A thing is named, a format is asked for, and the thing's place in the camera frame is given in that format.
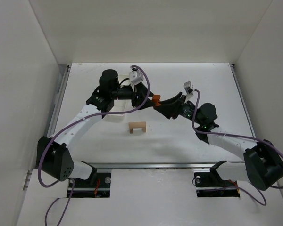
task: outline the purple cable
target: purple cable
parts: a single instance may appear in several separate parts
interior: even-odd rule
[[[144,71],[142,68],[140,68],[139,66],[132,65],[131,68],[137,68],[137,69],[139,69],[139,70],[143,73],[143,75],[144,75],[144,77],[145,77],[145,79],[146,79],[146,81],[147,81],[147,88],[148,88],[148,91],[147,91],[147,94],[146,94],[146,97],[145,97],[144,101],[143,101],[139,106],[137,106],[136,108],[134,108],[134,109],[132,109],[132,110],[130,110],[130,111],[125,111],[125,112],[102,112],[102,113],[96,113],[96,114],[91,114],[91,115],[86,116],[85,119],[88,119],[88,118],[91,118],[91,117],[97,116],[97,115],[127,114],[127,113],[132,113],[132,112],[135,112],[135,111],[137,111],[138,109],[140,109],[140,108],[146,103],[146,101],[147,101],[147,99],[148,99],[148,97],[149,97],[149,95],[150,95],[150,82],[149,82],[148,76],[146,75],[145,71]],[[58,180],[57,180],[57,181],[53,182],[53,183],[50,184],[50,185],[46,185],[46,184],[44,184],[44,182],[42,181],[42,178],[41,178],[42,165],[43,165],[43,162],[44,162],[46,153],[48,152],[48,150],[49,150],[51,144],[52,144],[52,143],[54,142],[54,140],[55,140],[61,133],[63,133],[65,130],[69,129],[70,127],[72,127],[72,126],[74,126],[74,125],[76,125],[76,124],[78,124],[78,123],[80,123],[80,122],[82,122],[82,121],[84,121],[84,119],[80,119],[80,120],[78,120],[78,121],[75,121],[75,122],[71,123],[70,125],[66,126],[65,128],[61,129],[58,133],[56,133],[56,135],[55,135],[55,136],[50,140],[50,142],[47,144],[47,146],[46,146],[46,148],[45,148],[45,150],[44,150],[44,152],[43,152],[43,154],[42,154],[42,156],[41,156],[41,158],[40,158],[40,162],[39,162],[39,166],[38,166],[38,180],[39,180],[39,183],[40,183],[43,187],[51,187],[51,186],[54,186],[54,185],[58,182]]]
[[[255,201],[256,201],[257,203],[259,203],[260,205],[262,205],[262,206],[266,206],[266,205],[267,205],[265,196],[264,196],[264,195],[262,194],[262,192],[261,192],[259,189],[257,189],[257,188],[256,188],[256,189],[258,190],[258,192],[259,192],[260,195],[262,196],[264,203],[260,202],[258,199],[256,199],[251,193],[249,193],[248,191],[246,191],[244,188],[238,187],[238,186],[231,186],[231,187],[222,187],[222,188],[208,189],[208,190],[206,190],[206,191],[214,192],[214,191],[224,191],[224,190],[228,190],[228,189],[229,189],[229,190],[231,190],[231,189],[240,189],[240,190],[244,191],[246,194],[248,194],[250,198],[252,198],[253,200],[255,200]]]
[[[71,178],[71,181],[72,181],[71,192],[70,192],[70,194],[69,194],[68,201],[67,201],[66,206],[65,206],[65,208],[64,208],[64,210],[63,210],[62,216],[61,216],[60,220],[58,221],[57,226],[60,225],[60,223],[61,223],[61,221],[62,221],[62,219],[63,219],[63,217],[64,217],[64,214],[65,214],[65,212],[66,212],[66,209],[67,209],[67,207],[68,207],[68,204],[69,204],[69,202],[70,202],[72,193],[74,192],[75,180],[73,180],[73,179]],[[51,207],[53,206],[53,204],[55,204],[56,201],[59,200],[59,199],[60,199],[60,198],[55,199],[55,201],[52,202],[52,204],[49,206],[48,210],[46,211],[46,214],[45,214],[45,226],[47,226],[47,216],[48,216],[49,210],[51,209]]]
[[[199,104],[199,100],[200,100],[200,91],[195,89],[194,91],[196,91],[198,93],[198,97],[197,97],[197,101],[196,101],[196,104],[195,104],[195,109],[198,108],[198,104]],[[236,134],[225,134],[225,133],[216,133],[216,132],[203,132],[203,131],[199,131],[195,128],[195,117],[196,117],[196,111],[194,111],[193,113],[193,117],[192,117],[192,127],[193,127],[193,130],[196,132],[196,133],[200,133],[200,134],[213,134],[213,135],[221,135],[221,136],[228,136],[228,137],[238,137],[238,138],[244,138],[244,139],[250,139],[250,140],[255,140],[255,141],[258,141],[258,142],[261,142],[267,146],[269,146],[270,148],[272,148],[279,156],[281,156],[281,158],[283,159],[283,154],[277,149],[275,148],[274,146],[272,146],[270,143],[262,140],[262,139],[259,139],[259,138],[255,138],[255,137],[248,137],[248,136],[243,136],[243,135],[236,135]],[[276,189],[283,189],[283,186],[270,186],[272,188],[276,188]]]

